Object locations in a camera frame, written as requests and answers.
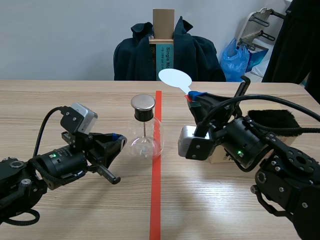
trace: white paddle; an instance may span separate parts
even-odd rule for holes
[[[172,68],[163,69],[159,72],[159,78],[171,87],[180,88],[185,94],[191,91],[189,88],[192,83],[191,77],[183,71]]]

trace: red line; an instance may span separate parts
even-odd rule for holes
[[[155,92],[154,116],[161,122],[162,92]],[[153,141],[160,143],[159,124],[154,123]],[[152,158],[149,240],[161,240],[161,155]]]

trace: wooden table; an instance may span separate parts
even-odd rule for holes
[[[233,96],[238,83],[194,82],[191,89]],[[162,154],[162,240],[295,240],[293,225],[265,211],[250,192],[254,174],[233,163],[210,164],[178,156],[177,141],[184,125],[194,125],[184,94],[162,82],[0,81],[0,153],[27,161],[33,153],[41,122],[57,106],[79,102],[98,113],[93,131],[126,135],[134,117],[133,96],[162,90],[165,145]],[[300,104],[320,114],[319,105],[300,86],[253,83],[248,94],[268,94]],[[246,101],[250,105],[264,101]],[[292,110],[302,127],[319,127]],[[65,145],[61,115],[49,120],[39,153]],[[316,158],[319,135],[304,134],[293,147]],[[34,207],[40,221],[28,227],[3,223],[0,240],[148,240],[152,162],[131,157],[126,148],[110,169],[121,176],[111,185],[97,174],[48,191]]]

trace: glass flask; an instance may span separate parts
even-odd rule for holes
[[[159,156],[164,149],[164,129],[154,117],[155,105],[156,100],[147,94],[136,95],[131,100],[134,119],[129,122],[127,147],[138,158]]]

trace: blue tape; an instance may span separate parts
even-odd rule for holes
[[[196,101],[197,96],[202,96],[207,94],[207,92],[199,92],[199,91],[190,91],[188,96],[192,98],[192,101]]]
[[[118,135],[115,133],[112,133],[112,142],[117,141],[118,140]]]

